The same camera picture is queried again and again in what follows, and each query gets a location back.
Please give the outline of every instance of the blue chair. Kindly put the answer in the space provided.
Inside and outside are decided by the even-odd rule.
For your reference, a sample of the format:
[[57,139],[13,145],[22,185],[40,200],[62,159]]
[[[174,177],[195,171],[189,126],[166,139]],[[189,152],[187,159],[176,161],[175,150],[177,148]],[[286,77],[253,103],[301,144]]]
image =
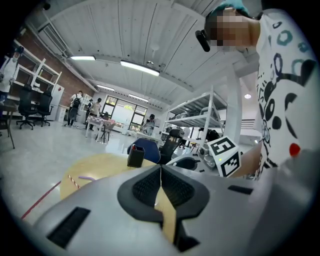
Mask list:
[[[158,163],[160,160],[160,152],[157,147],[157,144],[154,141],[145,139],[145,138],[138,138],[133,144],[138,147],[144,148],[144,159],[147,159],[153,163]],[[129,154],[130,145],[126,150],[126,153]]]

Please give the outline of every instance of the black office chair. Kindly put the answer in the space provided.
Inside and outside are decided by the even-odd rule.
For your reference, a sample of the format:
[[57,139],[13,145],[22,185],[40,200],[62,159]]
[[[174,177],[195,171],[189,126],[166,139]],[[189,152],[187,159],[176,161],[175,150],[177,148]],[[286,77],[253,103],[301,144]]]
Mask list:
[[49,116],[51,114],[51,110],[54,107],[50,106],[51,101],[51,91],[46,90],[44,93],[42,93],[39,105],[37,106],[37,111],[41,115],[41,119],[34,121],[34,123],[41,121],[41,127],[43,127],[46,123],[50,126],[50,123],[46,120],[46,116]]
[[172,154],[180,145],[183,138],[180,136],[180,130],[172,129],[167,136],[166,141],[160,149],[160,161],[158,164],[165,165],[171,161]]
[[32,109],[34,106],[31,104],[31,94],[32,94],[32,88],[31,85],[26,84],[20,91],[20,102],[18,111],[19,113],[25,117],[25,120],[20,120],[16,122],[16,125],[18,123],[20,124],[20,129],[22,129],[23,125],[29,125],[31,126],[31,130],[34,129],[34,124],[32,124],[28,118],[31,115],[34,115],[37,113],[36,109]]

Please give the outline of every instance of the shiny floor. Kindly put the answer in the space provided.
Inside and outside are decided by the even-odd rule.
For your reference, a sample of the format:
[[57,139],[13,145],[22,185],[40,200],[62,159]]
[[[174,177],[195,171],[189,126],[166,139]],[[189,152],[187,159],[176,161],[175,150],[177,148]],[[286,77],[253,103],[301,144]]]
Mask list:
[[[12,214],[22,217],[47,191],[61,181],[66,170],[77,160],[100,153],[126,154],[127,147],[135,141],[132,136],[111,132],[106,143],[96,142],[96,127],[85,137],[86,130],[79,127],[64,127],[59,122],[51,126],[36,125],[33,130],[22,130],[13,121],[11,132],[15,144],[12,147],[7,131],[0,137],[0,188],[1,195]],[[189,149],[177,149],[176,156],[188,153]],[[60,201],[57,186],[25,217],[33,224],[42,213]]]

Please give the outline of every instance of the wooden table top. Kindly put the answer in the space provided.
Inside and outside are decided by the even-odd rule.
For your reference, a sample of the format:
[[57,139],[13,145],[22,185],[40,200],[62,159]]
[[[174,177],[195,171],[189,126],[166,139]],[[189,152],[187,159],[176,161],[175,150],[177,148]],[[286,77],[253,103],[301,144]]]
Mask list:
[[[68,175],[70,175],[80,187],[83,187],[91,181],[79,178],[79,176],[86,176],[98,180],[136,169],[135,167],[127,166],[127,159],[127,154],[103,153],[77,161],[65,172],[61,180],[61,200],[78,190]],[[153,165],[155,165],[154,162],[144,159],[141,167]],[[162,212],[164,219],[162,231],[167,239],[173,243],[176,227],[176,210],[170,203],[162,187],[160,187],[157,193],[154,208]]]
[[17,108],[15,102],[10,99],[6,99],[3,104],[0,104],[0,110],[2,111],[15,112]]

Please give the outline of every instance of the black box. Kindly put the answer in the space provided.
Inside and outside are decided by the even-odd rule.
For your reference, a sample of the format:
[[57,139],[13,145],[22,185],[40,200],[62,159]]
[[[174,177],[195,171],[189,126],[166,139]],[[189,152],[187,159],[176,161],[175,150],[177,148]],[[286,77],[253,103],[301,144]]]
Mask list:
[[128,164],[130,167],[140,168],[145,157],[145,149],[141,146],[135,146],[135,149],[130,147]]

